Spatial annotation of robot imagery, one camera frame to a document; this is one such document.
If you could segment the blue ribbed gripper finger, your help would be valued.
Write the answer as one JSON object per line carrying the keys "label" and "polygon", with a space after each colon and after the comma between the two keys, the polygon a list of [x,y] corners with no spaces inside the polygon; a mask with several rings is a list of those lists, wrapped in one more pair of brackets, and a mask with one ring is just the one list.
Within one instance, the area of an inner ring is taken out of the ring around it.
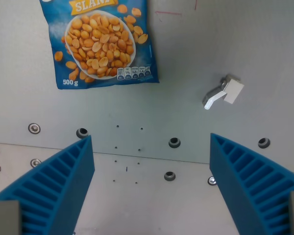
{"label": "blue ribbed gripper finger", "polygon": [[92,139],[49,157],[0,192],[17,201],[23,235],[71,235],[95,172]]}
{"label": "blue ribbed gripper finger", "polygon": [[294,173],[234,141],[210,135],[210,170],[241,235],[289,235]]}

